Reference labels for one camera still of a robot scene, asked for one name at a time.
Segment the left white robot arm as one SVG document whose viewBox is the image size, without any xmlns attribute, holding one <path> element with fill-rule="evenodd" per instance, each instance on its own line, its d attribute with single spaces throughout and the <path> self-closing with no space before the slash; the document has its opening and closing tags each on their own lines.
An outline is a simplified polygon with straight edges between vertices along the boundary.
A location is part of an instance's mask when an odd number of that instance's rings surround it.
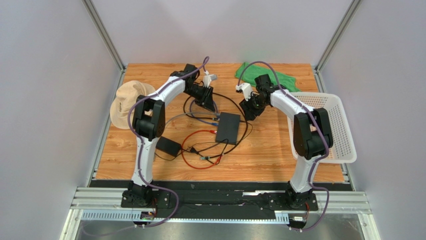
<svg viewBox="0 0 426 240">
<path fill-rule="evenodd" d="M 136 136 L 137 154 L 133 176 L 123 193 L 127 200 L 133 198 L 147 205 L 153 198 L 153 162 L 156 145 L 165 130 L 168 104 L 179 94 L 185 93 L 194 98 L 198 106 L 216 111 L 213 87 L 207 81 L 203 85 L 196 83 L 203 67 L 187 64 L 184 70 L 174 71 L 158 90 L 138 97 L 131 107 L 133 116 L 128 118 L 128 122 Z"/>
</svg>

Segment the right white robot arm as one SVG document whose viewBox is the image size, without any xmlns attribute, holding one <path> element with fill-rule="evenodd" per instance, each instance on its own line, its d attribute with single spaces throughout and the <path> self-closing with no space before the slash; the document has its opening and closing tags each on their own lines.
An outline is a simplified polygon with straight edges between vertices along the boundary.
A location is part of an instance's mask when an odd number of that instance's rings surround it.
<svg viewBox="0 0 426 240">
<path fill-rule="evenodd" d="M 329 155 L 334 144 L 329 114 L 325 108 L 313 108 L 295 98 L 281 84 L 274 85 L 268 74 L 255 78 L 255 90 L 249 83 L 239 83 L 240 102 L 245 119 L 253 121 L 267 106 L 283 112 L 293 122 L 292 145 L 297 153 L 296 167 L 285 191 L 286 203 L 296 209 L 313 195 L 313 177 L 320 160 Z"/>
</svg>

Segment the black network switch box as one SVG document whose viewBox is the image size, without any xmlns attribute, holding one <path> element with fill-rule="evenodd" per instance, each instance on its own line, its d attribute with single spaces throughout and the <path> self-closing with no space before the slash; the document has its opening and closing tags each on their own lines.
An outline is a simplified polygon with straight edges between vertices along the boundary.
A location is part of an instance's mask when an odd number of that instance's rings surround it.
<svg viewBox="0 0 426 240">
<path fill-rule="evenodd" d="M 221 112 L 219 116 L 215 142 L 237 144 L 241 116 L 239 114 Z"/>
</svg>

